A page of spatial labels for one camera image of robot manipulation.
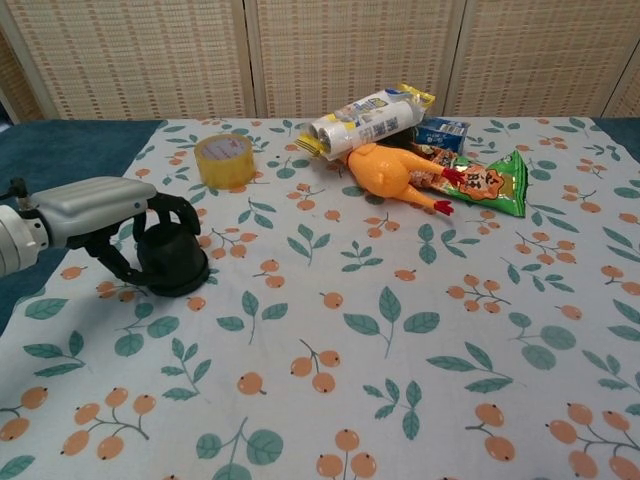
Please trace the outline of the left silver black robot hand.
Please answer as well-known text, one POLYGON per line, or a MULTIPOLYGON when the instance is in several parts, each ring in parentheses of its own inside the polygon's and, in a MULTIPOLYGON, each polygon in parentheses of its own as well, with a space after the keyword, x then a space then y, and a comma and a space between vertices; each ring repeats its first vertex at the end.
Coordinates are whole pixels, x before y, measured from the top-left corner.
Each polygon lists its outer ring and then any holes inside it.
POLYGON ((128 284, 178 297, 197 289, 208 276, 195 209, 150 183, 94 177, 35 193, 31 200, 32 207, 23 214, 43 222, 51 246, 84 249, 128 284), (133 221, 139 270, 111 243, 128 220, 133 221))

